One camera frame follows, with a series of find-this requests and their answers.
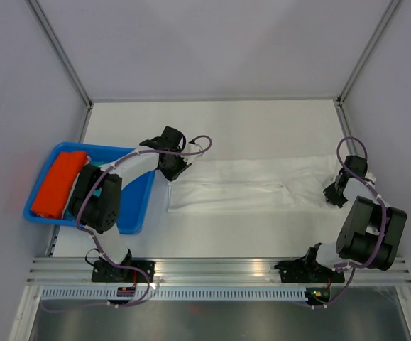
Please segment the white t-shirt with robot print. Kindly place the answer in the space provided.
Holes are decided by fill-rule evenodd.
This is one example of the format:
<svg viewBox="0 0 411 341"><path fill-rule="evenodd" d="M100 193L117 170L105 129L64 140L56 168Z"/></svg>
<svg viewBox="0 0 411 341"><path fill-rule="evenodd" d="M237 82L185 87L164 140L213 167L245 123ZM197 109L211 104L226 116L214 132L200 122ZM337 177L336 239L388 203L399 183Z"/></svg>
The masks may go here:
<svg viewBox="0 0 411 341"><path fill-rule="evenodd" d="M168 212L321 211L340 166L335 156L195 161L169 185Z"/></svg>

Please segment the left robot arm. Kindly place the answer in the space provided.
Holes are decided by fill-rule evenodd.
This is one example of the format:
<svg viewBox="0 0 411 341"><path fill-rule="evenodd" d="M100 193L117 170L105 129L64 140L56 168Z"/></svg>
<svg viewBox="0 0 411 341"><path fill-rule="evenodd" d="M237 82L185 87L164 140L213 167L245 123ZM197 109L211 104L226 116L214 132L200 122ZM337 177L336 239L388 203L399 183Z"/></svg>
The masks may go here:
<svg viewBox="0 0 411 341"><path fill-rule="evenodd" d="M160 171L169 181L177 180L202 152L195 139L188 141L183 133L167 126L161 135L140 142L138 148L115 161L82 167L68 211L76 228L92 238L117 281L126 281L133 273L131 251L117 227L123 190L151 171Z"/></svg>

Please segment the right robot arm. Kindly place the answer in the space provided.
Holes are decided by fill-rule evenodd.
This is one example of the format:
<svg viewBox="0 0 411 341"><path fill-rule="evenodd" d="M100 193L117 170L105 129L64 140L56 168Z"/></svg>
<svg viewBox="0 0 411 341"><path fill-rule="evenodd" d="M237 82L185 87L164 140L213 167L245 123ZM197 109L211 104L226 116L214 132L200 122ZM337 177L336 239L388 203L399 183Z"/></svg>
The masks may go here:
<svg viewBox="0 0 411 341"><path fill-rule="evenodd" d="M347 156L334 182L324 189L327 203L350 210L336 242L316 244L316 255L302 262L302 272L309 280L319 280L328 268L386 271L392 266L407 213L386 203L367 174L365 158Z"/></svg>

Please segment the blue plastic bin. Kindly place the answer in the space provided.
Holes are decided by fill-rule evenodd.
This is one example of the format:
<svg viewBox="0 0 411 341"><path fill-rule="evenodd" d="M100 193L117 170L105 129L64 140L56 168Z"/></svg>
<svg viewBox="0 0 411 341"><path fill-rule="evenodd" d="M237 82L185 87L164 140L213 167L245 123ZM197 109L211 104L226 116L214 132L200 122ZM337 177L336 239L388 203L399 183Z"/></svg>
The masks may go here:
<svg viewBox="0 0 411 341"><path fill-rule="evenodd" d="M55 146L41 168L40 175L38 176L23 209L23 216L29 222L65 227L75 226L74 218L69 215L62 219L54 219L38 216L31 211L31 206L35 197L55 159L62 152L73 151L86 152L93 163L109 163L132 152L133 149L73 142L62 142ZM120 212L117 219L117 227L121 234L137 234L141 231L146 210L148 208L154 177L155 172L152 170L135 179L122 190Z"/></svg>

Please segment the teal rolled t-shirt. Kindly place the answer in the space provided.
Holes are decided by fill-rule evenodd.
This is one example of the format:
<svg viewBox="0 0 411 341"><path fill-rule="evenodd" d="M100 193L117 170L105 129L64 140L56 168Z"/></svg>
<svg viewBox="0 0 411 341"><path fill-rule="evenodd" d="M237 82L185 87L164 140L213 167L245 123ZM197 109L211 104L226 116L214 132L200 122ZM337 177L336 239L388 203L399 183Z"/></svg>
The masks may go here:
<svg viewBox="0 0 411 341"><path fill-rule="evenodd" d="M101 161L93 161L90 157L88 157L88 159L87 159L87 165L92 165L92 166L96 166L96 167L100 167L101 165L103 165L103 164L105 164L105 162L101 162ZM73 187L74 187L74 185L75 185L75 183L77 182L77 178L78 178L78 176L75 178L75 181L74 181L74 183L73 183ZM68 197L68 201L67 201L67 204L66 204L66 206L65 206L65 209L64 209L64 212L63 212L63 219L64 220L69 220L69 221L73 221L75 218L74 218L74 216L72 215L72 213L70 212L70 209L68 208L68 204L69 204L69 200L70 200L70 198L71 198L71 196L72 196L72 192L73 192L73 188L71 189L71 191L70 191L70 194L69 194L69 197Z"/></svg>

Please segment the orange rolled t-shirt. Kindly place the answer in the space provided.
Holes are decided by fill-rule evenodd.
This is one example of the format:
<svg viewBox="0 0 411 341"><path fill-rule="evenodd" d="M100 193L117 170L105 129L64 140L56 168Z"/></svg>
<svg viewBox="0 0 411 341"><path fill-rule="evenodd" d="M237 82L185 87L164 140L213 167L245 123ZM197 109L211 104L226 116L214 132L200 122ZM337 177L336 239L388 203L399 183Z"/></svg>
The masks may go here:
<svg viewBox="0 0 411 341"><path fill-rule="evenodd" d="M87 162L85 151L60 152L41 183L31 212L43 218L61 219L76 177Z"/></svg>

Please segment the right aluminium frame post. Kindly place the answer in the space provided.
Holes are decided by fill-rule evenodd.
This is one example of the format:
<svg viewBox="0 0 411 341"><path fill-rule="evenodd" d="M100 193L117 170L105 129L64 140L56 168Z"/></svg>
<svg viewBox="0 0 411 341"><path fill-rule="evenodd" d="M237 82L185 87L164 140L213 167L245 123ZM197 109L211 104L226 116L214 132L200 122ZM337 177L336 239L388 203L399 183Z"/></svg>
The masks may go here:
<svg viewBox="0 0 411 341"><path fill-rule="evenodd" d="M390 0L385 10L382 13L382 16L378 20L376 27L374 28L371 37L369 38L367 44L365 45L362 53L358 57L358 60L351 71L347 81L344 84L339 96L336 98L336 103L338 106L342 106L346 98L349 96L352 88L354 87L359 75L363 71L364 67L368 63L370 57L373 54L373 51L376 49L380 43L383 35L388 29L391 21L395 17L399 8L401 7L402 0Z"/></svg>

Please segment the aluminium frame post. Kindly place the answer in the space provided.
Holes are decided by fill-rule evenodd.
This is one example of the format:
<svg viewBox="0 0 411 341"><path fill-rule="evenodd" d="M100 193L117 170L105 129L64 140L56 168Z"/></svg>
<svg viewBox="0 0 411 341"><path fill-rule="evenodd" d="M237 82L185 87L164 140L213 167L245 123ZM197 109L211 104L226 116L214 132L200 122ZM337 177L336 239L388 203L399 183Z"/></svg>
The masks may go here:
<svg viewBox="0 0 411 341"><path fill-rule="evenodd" d="M374 28L371 37L369 38L367 44L365 45L362 53L358 57L358 60L351 71L347 81L344 84L339 96L336 98L336 103L338 106L342 106L346 98L349 96L352 88L354 87L359 75L363 71L364 67L368 63L370 57L373 54L373 51L376 49L380 43L383 35L388 29L391 21L395 17L399 8L401 7L402 0L390 0L385 10L382 13L382 16L378 20L376 27Z"/></svg>
<svg viewBox="0 0 411 341"><path fill-rule="evenodd" d="M60 39L58 38L52 23L50 22L46 12L41 6L41 3L37 0L27 0L26 4L31 10L36 21L38 22L43 34L45 35L48 43L53 49L53 52L59 60L64 71L66 72L67 77L69 78L75 91L77 92L81 100L84 102L85 107L90 109L92 107L92 100L90 99L90 96L88 95L84 85L82 84L82 81L80 80L65 49L63 48L62 43L60 42Z"/></svg>

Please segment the left aluminium frame post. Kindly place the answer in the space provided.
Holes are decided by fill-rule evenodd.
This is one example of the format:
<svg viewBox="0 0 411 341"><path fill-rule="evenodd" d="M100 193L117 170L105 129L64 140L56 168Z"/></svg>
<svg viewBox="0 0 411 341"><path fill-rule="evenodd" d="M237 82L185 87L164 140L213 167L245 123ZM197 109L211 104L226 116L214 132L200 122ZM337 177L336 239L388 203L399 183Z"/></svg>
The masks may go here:
<svg viewBox="0 0 411 341"><path fill-rule="evenodd" d="M37 0L27 0L26 4L31 10L36 21L38 22L43 34L45 35L48 43L53 49L53 52L59 60L64 71L66 72L67 77L69 78L75 91L77 92L81 100L84 102L85 107L90 109L92 107L92 100L90 99L90 96L88 95L84 85L82 84L82 81L80 80L65 49L63 48L62 43L60 42L60 39L58 38L52 23L50 22L46 12L41 6L41 3Z"/></svg>

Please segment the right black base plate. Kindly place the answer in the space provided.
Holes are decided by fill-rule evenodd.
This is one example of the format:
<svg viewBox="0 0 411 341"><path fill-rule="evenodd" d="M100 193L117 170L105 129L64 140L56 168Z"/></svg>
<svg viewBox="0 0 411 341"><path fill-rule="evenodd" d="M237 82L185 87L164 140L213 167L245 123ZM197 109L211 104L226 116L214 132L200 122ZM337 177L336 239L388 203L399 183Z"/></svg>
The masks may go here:
<svg viewBox="0 0 411 341"><path fill-rule="evenodd" d="M278 270L282 283L328 284L329 282L345 282L345 277L342 273L322 266L312 256L279 261L274 265L274 269Z"/></svg>

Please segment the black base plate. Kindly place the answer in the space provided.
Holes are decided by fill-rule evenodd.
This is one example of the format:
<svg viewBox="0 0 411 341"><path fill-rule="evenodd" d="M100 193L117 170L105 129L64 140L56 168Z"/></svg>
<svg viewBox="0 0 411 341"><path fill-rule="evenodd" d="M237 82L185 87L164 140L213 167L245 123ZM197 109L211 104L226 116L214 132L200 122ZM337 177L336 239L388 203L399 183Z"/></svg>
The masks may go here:
<svg viewBox="0 0 411 341"><path fill-rule="evenodd" d="M274 269L278 270L282 283L328 284L329 282L345 282L345 277L342 273L322 266L312 256L279 261L274 265Z"/></svg>
<svg viewBox="0 0 411 341"><path fill-rule="evenodd" d="M137 270L120 269L112 266L104 258L99 257L93 263L92 283L147 283L145 276ZM129 266L143 271L150 281L155 274L155 262L142 259L132 259Z"/></svg>

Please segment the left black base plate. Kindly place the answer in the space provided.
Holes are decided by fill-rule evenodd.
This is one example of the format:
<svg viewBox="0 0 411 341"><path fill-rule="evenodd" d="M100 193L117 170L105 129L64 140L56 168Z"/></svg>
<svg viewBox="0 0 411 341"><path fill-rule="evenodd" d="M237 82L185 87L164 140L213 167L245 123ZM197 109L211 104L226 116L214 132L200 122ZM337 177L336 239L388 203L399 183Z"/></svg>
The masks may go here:
<svg viewBox="0 0 411 341"><path fill-rule="evenodd" d="M104 258L99 257L93 263L92 283L147 283L145 276L137 270L120 269L112 266ZM142 259L132 259L129 266L143 271L150 281L155 274L155 262Z"/></svg>

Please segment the aluminium mounting rail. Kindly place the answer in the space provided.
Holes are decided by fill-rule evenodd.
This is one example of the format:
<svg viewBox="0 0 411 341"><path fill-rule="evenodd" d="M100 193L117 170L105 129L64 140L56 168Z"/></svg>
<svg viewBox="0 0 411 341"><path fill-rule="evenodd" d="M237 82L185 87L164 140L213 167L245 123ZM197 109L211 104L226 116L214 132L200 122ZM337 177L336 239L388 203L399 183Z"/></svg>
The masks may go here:
<svg viewBox="0 0 411 341"><path fill-rule="evenodd" d="M276 286L281 284L276 258L158 258L154 283L166 286ZM83 258L36 258L26 283L31 285L80 285L92 282L92 266ZM359 269L354 286L411 286L404 259L397 258L388 271Z"/></svg>

